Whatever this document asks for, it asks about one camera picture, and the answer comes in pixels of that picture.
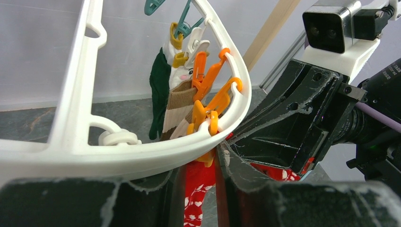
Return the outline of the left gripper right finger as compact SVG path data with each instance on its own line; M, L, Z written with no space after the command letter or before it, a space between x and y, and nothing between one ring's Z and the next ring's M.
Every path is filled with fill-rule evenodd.
M401 200L381 182L277 182L217 145L220 227L398 227Z

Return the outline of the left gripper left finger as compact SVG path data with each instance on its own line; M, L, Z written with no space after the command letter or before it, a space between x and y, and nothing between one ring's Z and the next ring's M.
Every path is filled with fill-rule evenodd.
M0 190L3 227L181 227L184 169L119 177L21 178Z

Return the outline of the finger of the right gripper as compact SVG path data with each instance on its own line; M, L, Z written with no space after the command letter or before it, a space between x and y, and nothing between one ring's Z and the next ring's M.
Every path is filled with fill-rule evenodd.
M340 84L340 74L320 67L287 67L272 90L228 139L229 144L258 133L262 140L296 144Z
M306 174L315 169L329 137L322 125L271 125L228 137L233 151L245 160Z

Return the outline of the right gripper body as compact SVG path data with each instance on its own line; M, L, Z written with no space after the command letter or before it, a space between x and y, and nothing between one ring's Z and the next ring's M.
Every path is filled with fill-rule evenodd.
M339 143L358 143L363 140L366 115L357 110L358 103L366 101L367 91L348 84L349 77L315 65L308 66L301 88L313 88L305 108L311 117L302 120L308 128L298 152L291 163L293 172L304 175L320 162L330 146Z

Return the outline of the red white patterned sock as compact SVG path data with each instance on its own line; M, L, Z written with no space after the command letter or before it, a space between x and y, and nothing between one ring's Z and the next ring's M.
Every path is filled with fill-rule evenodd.
M203 162L197 161L192 161L186 165L183 217L183 225L185 227L201 226L204 198L215 183L214 167L205 167Z

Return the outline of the tan brown striped sock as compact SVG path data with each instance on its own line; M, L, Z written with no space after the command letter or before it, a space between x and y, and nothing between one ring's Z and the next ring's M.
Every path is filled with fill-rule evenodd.
M176 139L187 135L188 126L192 123L192 111L190 111L184 119L180 121L178 126L173 130L170 139Z
M161 141L169 140L179 123L187 116L193 107L193 96L197 88L192 87L192 80L181 82L169 92L164 116Z

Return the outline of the white clothespin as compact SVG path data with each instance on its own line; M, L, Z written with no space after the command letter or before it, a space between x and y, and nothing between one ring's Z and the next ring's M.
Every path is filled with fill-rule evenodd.
M210 41L202 39L205 30L205 27L196 27L192 30L187 45L187 53L189 57L187 64L191 64L194 62L196 54L198 52L206 51L208 49Z

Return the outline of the green sock with yellow cuff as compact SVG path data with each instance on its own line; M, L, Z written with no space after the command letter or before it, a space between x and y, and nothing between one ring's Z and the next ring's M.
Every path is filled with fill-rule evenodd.
M169 78L171 65L167 63L166 56L161 48L157 54L149 76L152 98L152 124L148 133L151 140L161 137L164 117L169 96Z

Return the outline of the teal clothespin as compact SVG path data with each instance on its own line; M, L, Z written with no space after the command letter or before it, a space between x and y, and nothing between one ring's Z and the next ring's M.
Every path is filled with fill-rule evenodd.
M165 0L146 0L144 6L145 15L151 16L164 2Z
M180 16L180 19L177 23L177 28L175 29L173 36L174 38L178 38L179 35L183 35L183 38L186 38L187 36L189 36L192 32L192 30L198 26L200 26L202 24L202 22L204 21L204 18L200 18L193 26L190 26L190 24L188 24L185 21L185 18L189 12L190 9L190 5L191 5L191 0L187 0L186 5L183 9L183 12Z

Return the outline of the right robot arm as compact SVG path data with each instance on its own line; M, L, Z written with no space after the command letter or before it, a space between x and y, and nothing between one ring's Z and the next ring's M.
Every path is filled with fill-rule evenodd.
M401 192L401 75L395 61L358 86L339 72L292 59L261 103L227 137L239 156L303 176L331 146L355 144L348 168Z

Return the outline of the wooden hanger stand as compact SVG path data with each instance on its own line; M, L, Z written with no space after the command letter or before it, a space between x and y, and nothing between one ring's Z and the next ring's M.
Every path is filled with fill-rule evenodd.
M286 23L300 0L279 0L258 34L243 55L245 65L250 72L262 57L268 46Z

